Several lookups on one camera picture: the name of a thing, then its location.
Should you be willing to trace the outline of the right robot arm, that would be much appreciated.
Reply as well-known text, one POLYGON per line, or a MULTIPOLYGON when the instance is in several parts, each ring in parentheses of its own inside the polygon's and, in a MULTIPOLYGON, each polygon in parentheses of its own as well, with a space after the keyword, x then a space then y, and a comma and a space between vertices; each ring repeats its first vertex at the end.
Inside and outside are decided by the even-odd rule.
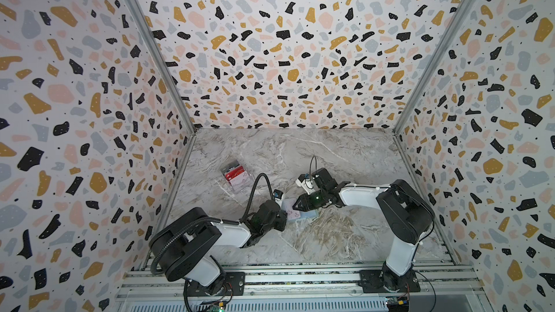
POLYGON ((420 291, 413 262, 419 244, 434 231, 435 215, 408 182, 398 179, 384 186, 338 183, 327 169, 321 168, 301 174, 296 185, 305 190, 293 204, 293 209, 299 212, 335 206, 367 207, 383 213, 394 234, 393 244, 379 272, 360 272, 359 285, 364 292, 420 291))

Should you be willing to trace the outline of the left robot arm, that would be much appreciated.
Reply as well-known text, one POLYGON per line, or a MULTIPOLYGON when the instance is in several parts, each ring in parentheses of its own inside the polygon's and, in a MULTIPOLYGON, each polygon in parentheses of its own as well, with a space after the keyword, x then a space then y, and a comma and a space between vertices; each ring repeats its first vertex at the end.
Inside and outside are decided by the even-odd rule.
POLYGON ((206 295, 219 293, 230 281, 221 265, 209 255, 215 246, 249 248, 271 231, 284 231, 287 212, 280 203, 264 202, 247 219, 233 221, 213 218, 195 207, 163 228, 149 242, 152 274, 162 274, 169 282, 184 279, 195 283, 206 295))

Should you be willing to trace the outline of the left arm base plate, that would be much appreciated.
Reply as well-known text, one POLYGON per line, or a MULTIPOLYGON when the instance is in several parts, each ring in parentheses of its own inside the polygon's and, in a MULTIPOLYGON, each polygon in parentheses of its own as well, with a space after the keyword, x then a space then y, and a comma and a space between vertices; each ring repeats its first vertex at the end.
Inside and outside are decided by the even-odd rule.
POLYGON ((221 274, 213 283, 203 286, 194 280, 186 280, 184 296, 201 298, 221 298, 224 296, 242 296, 245 286, 245 272, 227 272, 221 274))

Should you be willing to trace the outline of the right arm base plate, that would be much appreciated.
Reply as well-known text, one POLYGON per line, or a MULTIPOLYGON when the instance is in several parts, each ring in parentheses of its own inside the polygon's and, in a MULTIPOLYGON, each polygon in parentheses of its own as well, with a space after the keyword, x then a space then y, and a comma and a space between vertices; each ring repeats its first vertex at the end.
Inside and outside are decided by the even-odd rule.
POLYGON ((419 293, 421 287, 414 270, 409 269, 403 276, 397 276, 388 267, 382 270, 361 270, 360 286, 364 293, 419 293))

